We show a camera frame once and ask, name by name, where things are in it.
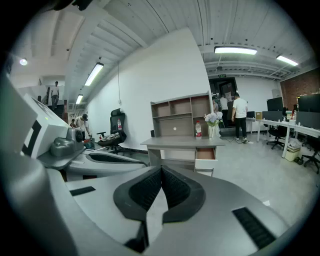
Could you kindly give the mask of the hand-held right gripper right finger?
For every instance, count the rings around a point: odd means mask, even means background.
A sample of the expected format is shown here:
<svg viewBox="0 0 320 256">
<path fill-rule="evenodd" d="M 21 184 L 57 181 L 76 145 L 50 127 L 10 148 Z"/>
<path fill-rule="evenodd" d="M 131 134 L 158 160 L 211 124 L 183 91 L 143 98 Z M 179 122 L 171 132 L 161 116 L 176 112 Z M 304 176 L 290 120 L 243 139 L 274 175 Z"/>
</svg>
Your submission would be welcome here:
<svg viewBox="0 0 320 256">
<path fill-rule="evenodd" d="M 161 187 L 168 210 L 148 256 L 250 256 L 288 229 L 274 210 L 223 179 L 163 166 Z"/>
</svg>

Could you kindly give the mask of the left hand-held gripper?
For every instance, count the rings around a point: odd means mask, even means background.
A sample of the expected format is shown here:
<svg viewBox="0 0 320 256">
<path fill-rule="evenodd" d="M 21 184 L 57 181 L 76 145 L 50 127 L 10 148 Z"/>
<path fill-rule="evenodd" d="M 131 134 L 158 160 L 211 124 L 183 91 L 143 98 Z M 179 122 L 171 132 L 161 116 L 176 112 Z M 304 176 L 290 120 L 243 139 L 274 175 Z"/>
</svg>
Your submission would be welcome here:
<svg viewBox="0 0 320 256">
<path fill-rule="evenodd" d="M 39 160 L 46 168 L 66 168 L 67 179 L 83 179 L 83 176 L 102 178 L 122 175 L 147 166 L 143 161 L 108 152 L 85 151 L 83 154 L 90 161 L 72 161 L 85 150 L 82 131 L 68 126 L 46 105 L 29 94 L 25 94 L 23 99 L 36 114 L 36 119 L 21 151 Z"/>
</svg>

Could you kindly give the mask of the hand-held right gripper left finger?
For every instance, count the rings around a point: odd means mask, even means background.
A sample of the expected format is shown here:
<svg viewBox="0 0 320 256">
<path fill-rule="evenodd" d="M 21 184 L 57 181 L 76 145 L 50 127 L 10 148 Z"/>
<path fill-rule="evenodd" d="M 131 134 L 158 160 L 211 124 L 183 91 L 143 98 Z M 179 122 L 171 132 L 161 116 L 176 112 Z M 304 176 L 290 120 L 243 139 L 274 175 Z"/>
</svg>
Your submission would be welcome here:
<svg viewBox="0 0 320 256">
<path fill-rule="evenodd" d="M 93 187 L 94 191 L 74 197 L 85 214 L 106 234 L 115 241 L 125 244 L 137 237 L 140 221 L 125 218 L 114 203 L 113 194 L 116 188 L 132 180 L 152 167 L 144 167 L 126 174 L 106 176 L 101 178 L 66 182 L 70 191 L 84 187 Z"/>
</svg>

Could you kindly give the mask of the wooden drawer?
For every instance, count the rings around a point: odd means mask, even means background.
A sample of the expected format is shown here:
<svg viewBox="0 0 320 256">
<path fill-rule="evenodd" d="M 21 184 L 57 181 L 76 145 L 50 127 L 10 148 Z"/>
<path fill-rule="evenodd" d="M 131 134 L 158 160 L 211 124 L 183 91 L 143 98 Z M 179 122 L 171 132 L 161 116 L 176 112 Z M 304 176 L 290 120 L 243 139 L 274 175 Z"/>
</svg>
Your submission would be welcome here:
<svg viewBox="0 0 320 256">
<path fill-rule="evenodd" d="M 197 148 L 195 151 L 194 171 L 213 177 L 217 167 L 216 148 Z"/>
</svg>

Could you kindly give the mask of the grey wooden shelf unit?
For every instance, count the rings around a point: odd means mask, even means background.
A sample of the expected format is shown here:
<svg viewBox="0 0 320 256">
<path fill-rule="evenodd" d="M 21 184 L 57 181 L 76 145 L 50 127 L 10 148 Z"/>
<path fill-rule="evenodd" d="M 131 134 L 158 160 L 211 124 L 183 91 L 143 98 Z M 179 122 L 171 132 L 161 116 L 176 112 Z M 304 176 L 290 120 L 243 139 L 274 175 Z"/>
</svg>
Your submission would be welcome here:
<svg viewBox="0 0 320 256">
<path fill-rule="evenodd" d="M 216 148 L 218 160 L 218 148 L 225 146 L 225 142 L 217 135 L 209 140 L 204 119 L 212 110 L 209 92 L 151 102 L 150 108 L 155 137 L 142 143 L 147 147 L 150 165 L 177 166 L 195 172 L 198 148 Z M 197 121 L 201 125 L 201 139 L 196 138 Z"/>
</svg>

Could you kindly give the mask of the white office desk row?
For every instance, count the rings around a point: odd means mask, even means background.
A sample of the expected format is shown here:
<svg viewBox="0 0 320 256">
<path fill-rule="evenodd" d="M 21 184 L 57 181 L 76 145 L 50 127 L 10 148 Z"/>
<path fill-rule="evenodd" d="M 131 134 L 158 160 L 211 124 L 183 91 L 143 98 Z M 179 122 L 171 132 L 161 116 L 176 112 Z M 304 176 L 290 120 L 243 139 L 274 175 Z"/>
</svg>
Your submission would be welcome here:
<svg viewBox="0 0 320 256">
<path fill-rule="evenodd" d="M 310 128 L 310 127 L 306 127 L 306 126 L 302 126 L 299 124 L 296 124 L 295 120 L 289 120 L 286 121 L 285 119 L 281 120 L 278 119 L 277 121 L 275 120 L 269 120 L 269 119 L 256 119 L 256 118 L 251 118 L 251 117 L 247 117 L 246 118 L 247 121 L 250 122 L 250 132 L 253 132 L 253 122 L 257 122 L 258 123 L 258 127 L 257 127 L 257 135 L 256 135 L 256 141 L 259 142 L 260 141 L 260 133 L 261 133 L 261 126 L 266 124 L 267 125 L 267 133 L 269 132 L 270 126 L 281 126 L 281 127 L 285 127 L 287 128 L 286 131 L 286 135 L 285 135 L 285 141 L 284 141 L 284 148 L 283 148 L 283 152 L 282 152 L 282 158 L 285 158 L 286 153 L 287 153 L 287 148 L 289 145 L 289 137 L 290 137 L 290 129 L 293 129 L 295 132 L 307 135 L 307 136 L 312 136 L 314 138 L 320 138 L 320 130 L 319 129 L 314 129 L 314 128 Z"/>
</svg>

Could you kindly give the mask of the black mesh office chair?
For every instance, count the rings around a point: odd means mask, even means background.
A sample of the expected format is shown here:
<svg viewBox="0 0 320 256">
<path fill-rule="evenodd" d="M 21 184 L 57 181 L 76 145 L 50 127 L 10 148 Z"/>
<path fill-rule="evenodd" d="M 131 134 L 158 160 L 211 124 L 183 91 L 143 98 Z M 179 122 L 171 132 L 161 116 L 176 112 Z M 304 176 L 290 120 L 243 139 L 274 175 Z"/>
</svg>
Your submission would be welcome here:
<svg viewBox="0 0 320 256">
<path fill-rule="evenodd" d="M 123 125 L 125 122 L 126 115 L 121 111 L 120 108 L 112 110 L 110 113 L 110 132 L 105 135 L 106 131 L 98 132 L 97 135 L 100 136 L 98 145 L 105 147 L 106 149 L 111 149 L 111 153 L 118 154 L 119 152 L 124 152 L 125 149 L 120 146 L 124 143 L 127 135 L 124 131 Z M 121 120 L 122 130 L 118 130 L 118 119 Z"/>
</svg>

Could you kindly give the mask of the staircase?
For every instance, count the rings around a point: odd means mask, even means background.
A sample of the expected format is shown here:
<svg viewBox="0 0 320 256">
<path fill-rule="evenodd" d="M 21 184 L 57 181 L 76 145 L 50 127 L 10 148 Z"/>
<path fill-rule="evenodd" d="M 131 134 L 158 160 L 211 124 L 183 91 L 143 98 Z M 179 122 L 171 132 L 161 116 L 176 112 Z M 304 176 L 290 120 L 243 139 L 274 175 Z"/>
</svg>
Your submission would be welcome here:
<svg viewBox="0 0 320 256">
<path fill-rule="evenodd" d="M 56 114 L 59 118 L 63 121 L 68 123 L 68 112 L 67 112 L 67 100 L 61 98 L 61 94 L 59 93 L 59 100 L 57 103 L 56 109 L 52 110 L 52 98 L 51 98 L 51 91 L 52 87 L 48 86 L 44 96 L 38 96 L 37 100 L 47 106 L 54 114 Z"/>
</svg>

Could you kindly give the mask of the blue flower bunch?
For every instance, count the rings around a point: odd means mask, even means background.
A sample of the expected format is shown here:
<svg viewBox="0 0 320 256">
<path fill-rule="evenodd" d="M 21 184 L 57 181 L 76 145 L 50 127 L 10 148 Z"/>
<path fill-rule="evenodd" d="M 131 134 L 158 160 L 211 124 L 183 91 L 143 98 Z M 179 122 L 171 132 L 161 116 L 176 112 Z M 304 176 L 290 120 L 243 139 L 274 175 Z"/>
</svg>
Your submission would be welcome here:
<svg viewBox="0 0 320 256">
<path fill-rule="evenodd" d="M 223 122 L 223 113 L 218 112 L 211 112 L 204 116 L 204 121 L 207 123 L 209 127 L 218 126 L 219 123 Z"/>
</svg>

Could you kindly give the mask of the pale yellow bin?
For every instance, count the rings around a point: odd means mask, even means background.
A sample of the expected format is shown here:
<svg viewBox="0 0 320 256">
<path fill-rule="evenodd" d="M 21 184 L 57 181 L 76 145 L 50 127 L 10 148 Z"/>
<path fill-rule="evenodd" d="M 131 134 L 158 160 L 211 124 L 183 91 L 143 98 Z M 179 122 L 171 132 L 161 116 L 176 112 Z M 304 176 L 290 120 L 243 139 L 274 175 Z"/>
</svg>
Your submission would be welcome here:
<svg viewBox="0 0 320 256">
<path fill-rule="evenodd" d="M 294 161 L 300 153 L 301 148 L 300 147 L 292 147 L 288 146 L 286 149 L 285 159 L 289 162 Z"/>
</svg>

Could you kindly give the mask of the black monitor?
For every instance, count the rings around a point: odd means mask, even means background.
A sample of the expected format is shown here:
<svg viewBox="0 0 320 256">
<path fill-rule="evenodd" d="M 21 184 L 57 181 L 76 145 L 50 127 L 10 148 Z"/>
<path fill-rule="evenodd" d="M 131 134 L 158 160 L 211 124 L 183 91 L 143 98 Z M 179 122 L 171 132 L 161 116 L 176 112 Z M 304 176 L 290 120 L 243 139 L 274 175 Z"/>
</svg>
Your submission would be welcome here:
<svg viewBox="0 0 320 256">
<path fill-rule="evenodd" d="M 268 99 L 266 101 L 267 103 L 267 110 L 269 112 L 272 111 L 283 111 L 283 99 L 282 97 L 276 97 L 276 98 L 272 98 L 272 99 Z"/>
<path fill-rule="evenodd" d="M 301 112 L 320 113 L 320 93 L 298 97 L 298 109 Z"/>
</svg>

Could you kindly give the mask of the dark door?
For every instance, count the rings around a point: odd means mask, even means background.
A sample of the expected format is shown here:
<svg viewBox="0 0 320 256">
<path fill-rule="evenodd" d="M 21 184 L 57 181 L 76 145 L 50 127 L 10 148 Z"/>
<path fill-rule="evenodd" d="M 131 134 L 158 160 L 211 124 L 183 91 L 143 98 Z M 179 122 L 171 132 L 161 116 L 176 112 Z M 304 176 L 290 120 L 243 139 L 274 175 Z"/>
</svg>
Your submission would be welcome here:
<svg viewBox="0 0 320 256">
<path fill-rule="evenodd" d="M 229 102 L 232 102 L 235 99 L 234 94 L 238 92 L 234 77 L 210 78 L 209 85 L 211 95 L 216 99 L 220 99 L 224 95 Z"/>
</svg>

